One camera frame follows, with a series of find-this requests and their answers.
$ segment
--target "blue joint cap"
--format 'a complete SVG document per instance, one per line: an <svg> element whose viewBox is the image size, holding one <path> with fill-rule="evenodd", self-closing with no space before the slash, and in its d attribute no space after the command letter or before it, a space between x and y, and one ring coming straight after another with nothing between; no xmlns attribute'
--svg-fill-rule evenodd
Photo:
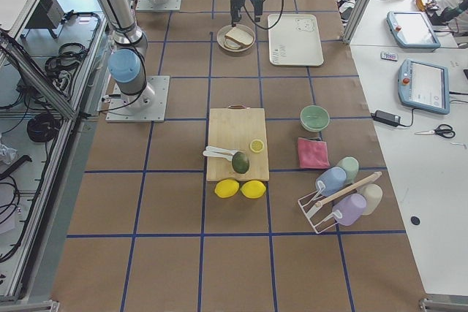
<svg viewBox="0 0 468 312"><path fill-rule="evenodd" d="M130 49L120 49L110 56L107 66L114 80L129 83L140 73L141 61Z"/></svg>

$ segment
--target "lemon slice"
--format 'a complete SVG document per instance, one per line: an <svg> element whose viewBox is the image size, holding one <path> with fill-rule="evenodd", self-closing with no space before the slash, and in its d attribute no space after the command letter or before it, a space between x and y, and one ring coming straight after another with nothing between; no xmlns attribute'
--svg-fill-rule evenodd
<svg viewBox="0 0 468 312"><path fill-rule="evenodd" d="M253 139L250 142L249 148L254 153L261 153L263 149L265 148L265 144L263 144L263 141L260 139Z"/></svg>

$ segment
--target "tablet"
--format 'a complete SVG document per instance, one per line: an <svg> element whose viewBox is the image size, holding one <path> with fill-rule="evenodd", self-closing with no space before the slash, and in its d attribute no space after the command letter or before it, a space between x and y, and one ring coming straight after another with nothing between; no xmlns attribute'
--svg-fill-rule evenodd
<svg viewBox="0 0 468 312"><path fill-rule="evenodd" d="M440 42L424 12L394 12L387 14L390 31L400 47L436 50Z"/></svg>
<svg viewBox="0 0 468 312"><path fill-rule="evenodd" d="M400 68L398 93L403 105L447 115L448 69L407 58Z"/></svg>

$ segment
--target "white tray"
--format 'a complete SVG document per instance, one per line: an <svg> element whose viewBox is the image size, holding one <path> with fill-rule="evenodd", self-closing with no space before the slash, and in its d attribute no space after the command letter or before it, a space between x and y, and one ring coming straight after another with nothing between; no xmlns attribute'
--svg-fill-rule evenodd
<svg viewBox="0 0 468 312"><path fill-rule="evenodd" d="M268 27L279 14L268 16ZM273 65L320 66L323 64L319 26L313 15L283 14L268 30L270 62Z"/></svg>

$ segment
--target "cutting board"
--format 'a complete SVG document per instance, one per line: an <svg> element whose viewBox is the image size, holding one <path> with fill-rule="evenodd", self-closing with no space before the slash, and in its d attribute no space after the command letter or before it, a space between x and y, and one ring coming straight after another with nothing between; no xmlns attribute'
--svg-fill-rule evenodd
<svg viewBox="0 0 468 312"><path fill-rule="evenodd" d="M249 144L253 139L265 143L261 153L250 151ZM236 173L228 160L208 157L207 181L270 179L264 109L210 109L208 145L244 151L249 157L250 168L244 174Z"/></svg>

